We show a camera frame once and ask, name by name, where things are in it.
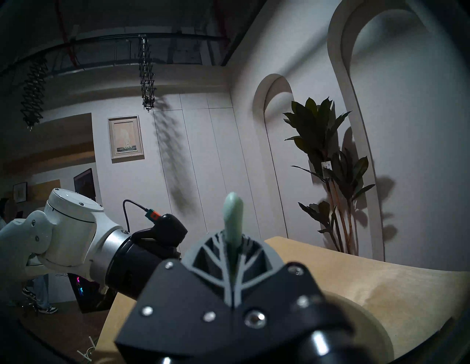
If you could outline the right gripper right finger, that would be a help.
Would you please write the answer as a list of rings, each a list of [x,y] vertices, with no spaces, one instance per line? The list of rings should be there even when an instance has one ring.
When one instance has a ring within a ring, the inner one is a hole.
[[[299,262],[241,236],[234,275],[234,363],[367,363],[355,329]]]

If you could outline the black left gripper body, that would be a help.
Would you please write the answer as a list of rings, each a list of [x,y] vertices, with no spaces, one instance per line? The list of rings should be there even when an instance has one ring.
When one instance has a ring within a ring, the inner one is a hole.
[[[138,299],[157,266],[167,259],[181,259],[181,253],[155,239],[130,238],[114,255],[106,284],[118,293]]]

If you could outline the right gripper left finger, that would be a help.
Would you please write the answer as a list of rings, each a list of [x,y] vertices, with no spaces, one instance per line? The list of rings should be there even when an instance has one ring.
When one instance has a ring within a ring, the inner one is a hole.
[[[118,336],[125,363],[236,363],[236,246],[217,232],[151,275]]]

